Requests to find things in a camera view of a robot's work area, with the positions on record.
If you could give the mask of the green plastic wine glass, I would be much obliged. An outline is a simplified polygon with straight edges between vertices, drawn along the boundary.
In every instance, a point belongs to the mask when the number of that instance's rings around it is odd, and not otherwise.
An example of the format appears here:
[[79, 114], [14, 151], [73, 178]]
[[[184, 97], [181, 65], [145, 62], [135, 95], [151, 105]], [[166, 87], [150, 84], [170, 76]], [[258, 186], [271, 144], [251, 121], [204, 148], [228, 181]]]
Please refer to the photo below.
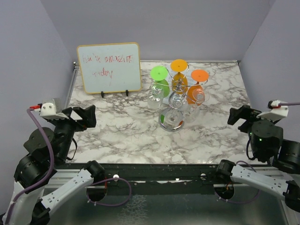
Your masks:
[[166, 80], [168, 74], [168, 70], [164, 66], [155, 66], [150, 71], [151, 78], [155, 83], [159, 84], [159, 87], [164, 91], [164, 97], [167, 97], [170, 93], [169, 83]]

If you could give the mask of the yellow plastic wine glass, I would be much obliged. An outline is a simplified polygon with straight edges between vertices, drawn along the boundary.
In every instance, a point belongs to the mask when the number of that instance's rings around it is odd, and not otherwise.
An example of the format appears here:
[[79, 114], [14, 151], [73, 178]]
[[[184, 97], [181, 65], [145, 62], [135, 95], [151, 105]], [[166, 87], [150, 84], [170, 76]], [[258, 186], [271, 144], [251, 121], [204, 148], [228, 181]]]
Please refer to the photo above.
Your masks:
[[[188, 67], [188, 64], [183, 59], [176, 59], [171, 63], [171, 70], [176, 74], [172, 77], [172, 90], [177, 94], [183, 94], [188, 90], [188, 81], [187, 78], [182, 73]], [[177, 89], [177, 85], [181, 82], [181, 88]]]

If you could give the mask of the orange plastic wine glass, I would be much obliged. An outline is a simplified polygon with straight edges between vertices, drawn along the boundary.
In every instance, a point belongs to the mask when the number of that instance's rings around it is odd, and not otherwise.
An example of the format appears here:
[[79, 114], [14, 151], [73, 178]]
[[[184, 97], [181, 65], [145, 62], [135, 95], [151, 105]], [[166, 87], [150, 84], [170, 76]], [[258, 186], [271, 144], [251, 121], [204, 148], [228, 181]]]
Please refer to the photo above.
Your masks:
[[190, 88], [192, 88], [192, 89], [202, 88], [203, 89], [202, 84], [206, 83], [208, 81], [209, 73], [206, 72], [205, 70], [197, 69], [197, 70], [192, 71], [191, 78], [196, 82], [196, 84], [190, 86], [189, 89]]

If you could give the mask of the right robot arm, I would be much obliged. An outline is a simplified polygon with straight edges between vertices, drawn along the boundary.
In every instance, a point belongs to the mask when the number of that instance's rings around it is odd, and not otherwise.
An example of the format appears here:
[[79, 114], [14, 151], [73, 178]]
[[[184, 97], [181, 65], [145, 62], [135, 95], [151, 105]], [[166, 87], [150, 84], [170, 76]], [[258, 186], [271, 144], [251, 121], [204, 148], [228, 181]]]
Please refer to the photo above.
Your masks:
[[296, 212], [300, 211], [300, 144], [284, 139], [284, 130], [276, 124], [286, 118], [290, 103], [273, 100], [267, 112], [248, 105], [231, 108], [227, 123], [234, 125], [239, 119], [244, 123], [239, 131], [248, 135], [246, 150], [252, 151], [250, 160], [258, 160], [289, 174], [292, 180], [281, 180], [248, 170], [238, 163], [221, 160], [216, 168], [216, 180], [224, 184], [242, 183], [267, 192], [285, 202]]

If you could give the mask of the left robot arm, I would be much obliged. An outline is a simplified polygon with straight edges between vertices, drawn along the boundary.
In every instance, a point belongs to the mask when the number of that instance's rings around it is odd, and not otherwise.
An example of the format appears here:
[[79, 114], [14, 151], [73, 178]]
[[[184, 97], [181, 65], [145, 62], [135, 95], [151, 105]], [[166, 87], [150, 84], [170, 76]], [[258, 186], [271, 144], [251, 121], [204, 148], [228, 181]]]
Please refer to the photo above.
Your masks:
[[96, 107], [59, 109], [46, 102], [31, 106], [28, 115], [37, 129], [24, 143], [28, 154], [18, 163], [14, 173], [14, 191], [2, 225], [46, 225], [51, 215], [80, 190], [105, 179], [105, 169], [95, 160], [87, 162], [79, 173], [47, 196], [42, 196], [56, 166], [68, 158], [76, 132], [96, 126]]

